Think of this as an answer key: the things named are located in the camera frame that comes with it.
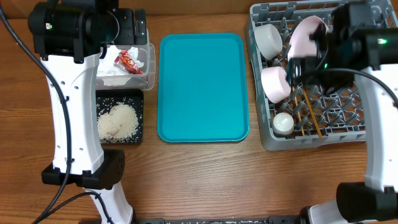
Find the white plate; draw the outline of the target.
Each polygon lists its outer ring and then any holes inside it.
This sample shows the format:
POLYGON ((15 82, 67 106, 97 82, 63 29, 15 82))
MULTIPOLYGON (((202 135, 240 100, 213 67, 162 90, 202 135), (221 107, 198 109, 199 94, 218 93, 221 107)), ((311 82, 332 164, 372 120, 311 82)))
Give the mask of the white plate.
POLYGON ((326 31, 329 30, 325 22, 317 17, 310 16, 301 21, 293 31, 290 38, 290 49, 287 59, 308 57, 317 55, 317 47, 314 40, 310 40, 310 34, 314 33, 319 25, 324 25, 326 31))

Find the pinkish small bowl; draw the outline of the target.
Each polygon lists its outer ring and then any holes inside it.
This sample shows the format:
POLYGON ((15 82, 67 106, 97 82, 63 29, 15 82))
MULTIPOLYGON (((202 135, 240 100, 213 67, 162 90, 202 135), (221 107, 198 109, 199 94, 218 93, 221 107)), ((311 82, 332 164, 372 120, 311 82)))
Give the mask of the pinkish small bowl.
POLYGON ((287 74, 282 67, 262 69, 261 84, 265 95, 271 103, 278 103, 290 95, 291 87, 286 77, 287 74))

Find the red foil wrapper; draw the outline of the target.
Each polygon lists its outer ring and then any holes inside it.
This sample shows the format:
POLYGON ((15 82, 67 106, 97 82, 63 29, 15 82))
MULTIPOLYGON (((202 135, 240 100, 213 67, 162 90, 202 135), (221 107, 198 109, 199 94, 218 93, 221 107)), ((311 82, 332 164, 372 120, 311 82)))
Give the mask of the red foil wrapper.
POLYGON ((118 56, 114 60, 114 66, 129 74, 140 75, 144 73, 127 50, 121 50, 118 53, 118 56))

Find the grey-white bowl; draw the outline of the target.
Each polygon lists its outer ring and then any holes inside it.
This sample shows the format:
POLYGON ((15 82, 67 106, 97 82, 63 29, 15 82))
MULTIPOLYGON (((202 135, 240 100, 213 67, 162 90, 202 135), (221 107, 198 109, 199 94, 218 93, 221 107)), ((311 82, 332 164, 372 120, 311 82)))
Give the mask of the grey-white bowl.
POLYGON ((262 56, 271 60, 282 51, 282 38, 272 24, 266 24, 254 29, 256 45, 262 56))

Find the white napkin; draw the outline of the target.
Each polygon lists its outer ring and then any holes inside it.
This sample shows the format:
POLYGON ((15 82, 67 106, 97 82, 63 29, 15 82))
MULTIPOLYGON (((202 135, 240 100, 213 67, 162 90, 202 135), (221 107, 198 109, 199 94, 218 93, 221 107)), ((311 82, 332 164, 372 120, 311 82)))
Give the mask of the white napkin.
MULTIPOLYGON (((114 60, 121 50, 115 45, 109 45, 104 59, 99 60, 97 79, 102 80, 105 86, 122 86, 132 78, 134 74, 129 74, 114 66, 114 60)), ((130 47, 127 49, 133 60, 137 63, 138 67, 142 70, 145 65, 138 59, 139 50, 137 47, 130 47)))

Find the white paper cup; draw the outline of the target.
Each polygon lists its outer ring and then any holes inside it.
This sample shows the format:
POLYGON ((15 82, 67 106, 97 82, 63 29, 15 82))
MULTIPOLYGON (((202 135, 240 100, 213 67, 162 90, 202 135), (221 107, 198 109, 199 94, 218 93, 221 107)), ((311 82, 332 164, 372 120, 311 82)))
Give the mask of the white paper cup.
POLYGON ((271 122, 274 134, 288 136, 293 133, 294 119, 288 113, 278 113, 271 122))

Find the wooden chopstick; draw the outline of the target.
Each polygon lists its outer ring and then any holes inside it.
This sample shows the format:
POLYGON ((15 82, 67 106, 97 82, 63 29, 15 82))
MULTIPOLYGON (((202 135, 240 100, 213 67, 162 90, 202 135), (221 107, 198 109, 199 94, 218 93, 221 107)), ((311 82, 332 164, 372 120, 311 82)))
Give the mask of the wooden chopstick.
MULTIPOLYGON (((298 103, 296 95, 294 96, 294 102, 295 102, 296 107, 298 107, 299 103, 298 103)), ((300 109, 297 111, 297 117, 298 117, 299 123, 301 123, 302 120, 301 120, 300 109)), ((305 135, 305 131, 304 131, 302 126, 300 127, 300 130, 301 130, 302 136, 304 136, 305 135)))
POLYGON ((305 98, 305 102, 306 102, 306 104, 307 104, 307 106, 308 106, 308 110, 309 110, 309 112, 310 112, 310 115, 311 115, 311 117, 312 117, 313 123, 314 123, 314 125, 315 125, 315 128, 316 128, 316 130, 317 130, 318 137, 319 137, 319 138, 322 138, 322 137, 323 137, 322 132, 321 132, 320 127, 319 127, 319 125, 318 125, 317 118, 316 118, 316 116, 315 116, 315 113, 313 112, 313 108, 312 108, 312 106, 311 106, 311 104, 310 104, 310 101, 309 101, 309 98, 308 98, 308 95, 307 95, 307 92, 306 92, 306 89, 305 89, 305 88, 303 88, 303 95, 304 95, 304 98, 305 98))

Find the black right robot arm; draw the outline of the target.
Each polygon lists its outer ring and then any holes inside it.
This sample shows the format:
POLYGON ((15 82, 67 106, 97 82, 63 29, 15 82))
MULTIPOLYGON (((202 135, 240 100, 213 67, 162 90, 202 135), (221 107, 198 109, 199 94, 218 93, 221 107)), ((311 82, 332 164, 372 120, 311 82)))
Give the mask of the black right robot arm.
POLYGON ((290 85, 320 85, 324 95, 356 86, 363 107, 367 166, 363 182, 338 185, 333 200, 304 208, 298 223, 366 223, 397 218, 397 29, 379 28, 367 1, 331 13, 333 29, 309 34, 312 56, 293 56, 290 85))

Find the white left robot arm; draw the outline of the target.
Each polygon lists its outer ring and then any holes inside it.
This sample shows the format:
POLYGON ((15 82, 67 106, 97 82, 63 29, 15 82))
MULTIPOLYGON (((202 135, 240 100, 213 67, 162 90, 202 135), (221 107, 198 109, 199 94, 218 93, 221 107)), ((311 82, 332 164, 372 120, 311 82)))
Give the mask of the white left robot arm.
POLYGON ((42 182, 82 187, 103 223, 133 223, 121 185, 124 151, 101 147, 96 121, 98 65, 108 44, 133 43, 131 10, 117 1, 44 1, 29 14, 28 26, 47 76, 55 131, 42 182))

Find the grey dishwasher rack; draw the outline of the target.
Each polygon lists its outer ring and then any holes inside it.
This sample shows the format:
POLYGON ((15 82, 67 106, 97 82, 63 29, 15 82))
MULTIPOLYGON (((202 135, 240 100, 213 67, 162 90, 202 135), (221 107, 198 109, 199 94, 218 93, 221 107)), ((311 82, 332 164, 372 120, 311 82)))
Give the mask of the grey dishwasher rack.
MULTIPOLYGON (((285 70, 288 64, 287 54, 290 49, 290 38, 301 21, 310 16, 317 16, 328 26, 327 32, 331 32, 333 29, 332 11, 349 2, 357 1, 290 1, 251 6, 248 22, 248 50, 256 85, 256 109, 261 142, 265 149, 278 151, 313 148, 325 144, 366 140, 363 107, 356 86, 343 88, 330 95, 324 95, 322 87, 318 85, 290 86, 291 92, 288 97, 278 103, 271 103, 261 84, 263 68, 282 67, 285 70), (254 37, 254 29, 266 24, 275 26, 282 38, 282 51, 271 60, 262 56, 254 37), (322 138, 318 137, 305 102, 303 88, 306 89, 323 135, 322 138), (298 107, 294 102, 295 95, 297 96, 298 107), (299 123, 297 117, 299 109, 301 123, 299 123), (288 113, 293 117, 294 130, 292 134, 288 136, 274 134, 271 122, 278 113, 288 113), (301 126, 305 131, 304 136, 302 136, 300 130, 301 126)), ((367 2, 371 6, 373 19, 379 28, 397 29, 397 18, 389 1, 367 2)))

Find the clear plastic bin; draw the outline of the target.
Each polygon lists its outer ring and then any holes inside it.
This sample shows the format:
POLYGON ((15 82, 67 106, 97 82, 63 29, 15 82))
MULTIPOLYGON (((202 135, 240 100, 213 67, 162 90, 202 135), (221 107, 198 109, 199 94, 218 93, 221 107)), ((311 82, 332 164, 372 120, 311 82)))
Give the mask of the clear plastic bin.
POLYGON ((112 90, 112 89, 140 89, 142 91, 151 90, 155 83, 156 74, 156 59, 155 59, 155 48, 152 43, 149 42, 149 36, 147 36, 146 45, 115 45, 119 49, 129 49, 130 47, 137 47, 139 50, 138 59, 144 62, 145 65, 142 67, 143 74, 133 75, 125 85, 122 86, 105 86, 102 80, 97 79, 96 75, 96 89, 97 90, 112 90))

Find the black plastic tray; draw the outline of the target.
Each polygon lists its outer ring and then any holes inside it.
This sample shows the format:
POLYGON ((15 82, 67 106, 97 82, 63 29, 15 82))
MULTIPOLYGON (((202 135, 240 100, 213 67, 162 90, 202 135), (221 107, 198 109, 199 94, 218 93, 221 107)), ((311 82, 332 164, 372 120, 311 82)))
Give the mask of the black plastic tray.
POLYGON ((98 118, 116 105, 125 104, 132 106, 139 120, 138 131, 133 137, 125 141, 107 142, 100 141, 102 144, 140 144, 143 136, 143 110, 144 94, 139 89, 119 89, 119 90, 98 90, 96 91, 96 114, 98 118))

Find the teal plastic tray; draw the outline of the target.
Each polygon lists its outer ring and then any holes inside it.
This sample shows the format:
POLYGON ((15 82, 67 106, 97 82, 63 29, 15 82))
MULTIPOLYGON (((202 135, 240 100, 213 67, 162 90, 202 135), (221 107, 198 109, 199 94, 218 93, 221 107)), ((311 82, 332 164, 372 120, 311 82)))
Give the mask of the teal plastic tray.
POLYGON ((170 34, 159 49, 157 132, 165 142, 239 142, 249 133, 242 38, 170 34))

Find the white rice pile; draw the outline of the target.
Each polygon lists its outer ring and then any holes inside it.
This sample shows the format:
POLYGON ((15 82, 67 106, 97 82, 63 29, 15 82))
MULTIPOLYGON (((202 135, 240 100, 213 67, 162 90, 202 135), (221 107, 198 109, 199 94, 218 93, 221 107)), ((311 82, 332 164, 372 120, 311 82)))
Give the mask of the white rice pile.
POLYGON ((100 141, 118 142, 125 141, 137 133, 139 120, 132 106, 120 104, 102 114, 97 125, 100 141))

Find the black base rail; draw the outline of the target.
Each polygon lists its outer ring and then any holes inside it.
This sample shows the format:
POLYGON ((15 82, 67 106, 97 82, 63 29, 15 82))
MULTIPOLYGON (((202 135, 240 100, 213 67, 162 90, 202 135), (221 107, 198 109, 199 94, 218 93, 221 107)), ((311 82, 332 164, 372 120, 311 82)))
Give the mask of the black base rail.
POLYGON ((135 224, 301 224, 306 223, 303 218, 294 215, 288 216, 269 216, 267 218, 255 219, 204 219, 204 220, 164 220, 163 218, 140 219, 134 220, 135 224))

